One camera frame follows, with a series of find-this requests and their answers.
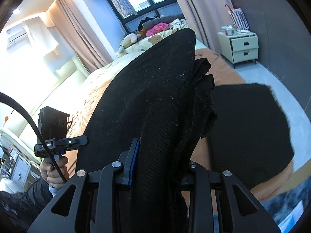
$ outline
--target white floor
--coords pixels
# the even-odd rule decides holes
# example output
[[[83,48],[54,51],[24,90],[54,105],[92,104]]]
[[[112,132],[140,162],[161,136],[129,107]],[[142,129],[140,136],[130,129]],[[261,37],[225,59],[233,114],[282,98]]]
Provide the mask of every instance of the white floor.
[[[280,106],[287,115],[294,156],[294,171],[311,158],[311,123],[303,108],[290,91],[263,65],[253,61],[239,64],[235,71],[247,83],[260,83],[272,87]]]

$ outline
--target human hand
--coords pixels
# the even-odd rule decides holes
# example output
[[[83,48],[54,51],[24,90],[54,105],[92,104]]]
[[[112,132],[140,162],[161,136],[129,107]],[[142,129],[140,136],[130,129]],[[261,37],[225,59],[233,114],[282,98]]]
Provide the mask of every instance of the human hand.
[[[68,163],[68,158],[62,157],[60,160],[56,160],[57,165],[62,171],[65,178],[69,179],[69,173],[67,171],[66,164]],[[60,189],[65,184],[63,179],[60,177],[57,170],[48,162],[44,161],[40,164],[40,173],[42,178],[47,182],[51,183],[51,185],[57,189]]]

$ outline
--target black window frame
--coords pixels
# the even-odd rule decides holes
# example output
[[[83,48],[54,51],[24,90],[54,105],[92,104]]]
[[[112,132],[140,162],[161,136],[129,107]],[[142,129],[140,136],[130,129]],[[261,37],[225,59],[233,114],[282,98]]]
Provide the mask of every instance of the black window frame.
[[[153,0],[147,0],[150,4],[149,7],[147,8],[144,8],[140,11],[137,12],[137,15],[131,15],[131,16],[128,16],[127,18],[123,18],[122,15],[117,11],[116,7],[113,5],[112,1],[111,0],[107,0],[109,5],[111,6],[112,10],[114,11],[114,13],[116,14],[116,16],[119,18],[121,24],[123,25],[124,29],[126,30],[127,33],[129,33],[129,30],[126,26],[127,23],[145,15],[145,14],[148,14],[150,12],[155,12],[156,16],[157,17],[160,17],[160,13],[158,11],[158,9],[162,8],[162,7],[165,7],[165,6],[168,6],[168,5],[171,5],[171,4],[174,4],[174,3],[177,3],[177,0],[164,0],[164,1],[161,1],[161,2],[158,2],[158,3],[155,3]]]

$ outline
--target pink plush toy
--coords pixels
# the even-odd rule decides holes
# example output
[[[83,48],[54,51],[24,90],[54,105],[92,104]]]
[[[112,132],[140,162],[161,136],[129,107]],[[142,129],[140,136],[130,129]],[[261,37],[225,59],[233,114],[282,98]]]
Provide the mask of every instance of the pink plush toy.
[[[147,30],[147,37],[153,36],[159,32],[166,31],[169,28],[169,25],[166,23],[158,23],[153,28]]]

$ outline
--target black sleeve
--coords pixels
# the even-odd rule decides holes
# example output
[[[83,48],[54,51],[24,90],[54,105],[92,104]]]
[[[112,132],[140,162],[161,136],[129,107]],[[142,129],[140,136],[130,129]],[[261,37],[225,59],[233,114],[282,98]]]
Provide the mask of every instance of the black sleeve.
[[[49,185],[40,178],[26,193],[0,192],[0,207],[13,223],[16,232],[24,233],[51,199]]]

